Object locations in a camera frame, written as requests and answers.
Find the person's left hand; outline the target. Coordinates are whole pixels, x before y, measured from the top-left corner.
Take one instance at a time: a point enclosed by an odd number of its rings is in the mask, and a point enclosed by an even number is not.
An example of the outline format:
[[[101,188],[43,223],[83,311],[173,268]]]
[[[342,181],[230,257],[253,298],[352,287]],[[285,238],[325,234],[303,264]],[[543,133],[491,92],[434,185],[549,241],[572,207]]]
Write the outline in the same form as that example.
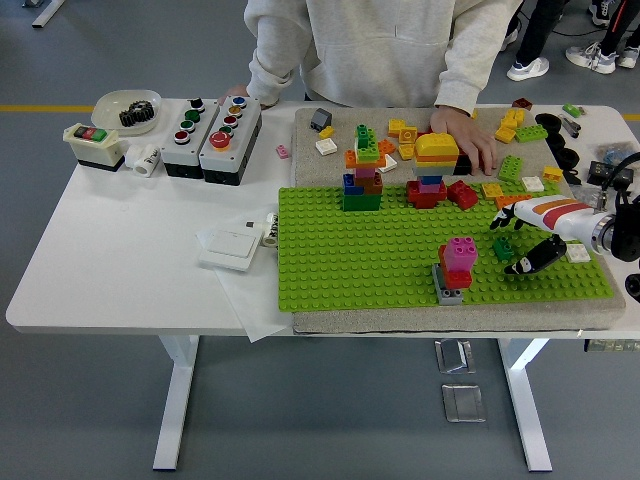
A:
[[[467,154],[472,174],[482,171],[489,176],[497,168],[498,154],[495,138],[477,126],[466,112],[449,106],[437,106],[430,117],[434,133],[451,135]]]

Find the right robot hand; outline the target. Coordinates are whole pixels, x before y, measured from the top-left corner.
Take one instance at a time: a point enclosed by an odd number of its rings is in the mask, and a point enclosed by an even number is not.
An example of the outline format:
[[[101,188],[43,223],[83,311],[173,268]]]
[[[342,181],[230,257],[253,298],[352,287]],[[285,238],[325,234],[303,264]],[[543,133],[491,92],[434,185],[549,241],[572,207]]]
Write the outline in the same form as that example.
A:
[[[515,230],[523,224],[539,227],[551,236],[513,265],[504,268],[508,275],[534,274],[560,259],[567,251],[567,241],[578,240],[598,254],[607,250],[605,232],[612,222],[607,212],[595,212],[589,205],[563,195],[521,200],[503,207],[490,225],[493,230],[505,227],[516,218]]]

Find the person's right hand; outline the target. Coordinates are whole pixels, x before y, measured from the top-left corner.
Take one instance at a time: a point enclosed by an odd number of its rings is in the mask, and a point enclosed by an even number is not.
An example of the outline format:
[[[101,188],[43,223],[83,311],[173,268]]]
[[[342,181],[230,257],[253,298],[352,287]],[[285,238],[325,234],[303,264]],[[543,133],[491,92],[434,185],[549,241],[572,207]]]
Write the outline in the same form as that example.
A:
[[[222,105],[226,99],[228,97],[250,97],[248,91],[247,91],[247,86],[244,84],[239,84],[239,85],[235,85],[230,87],[224,94],[222,94],[219,98],[218,98],[218,103],[220,105]],[[261,108],[264,109],[268,109],[271,108],[273,106],[275,106],[277,104],[276,103],[261,103]]]

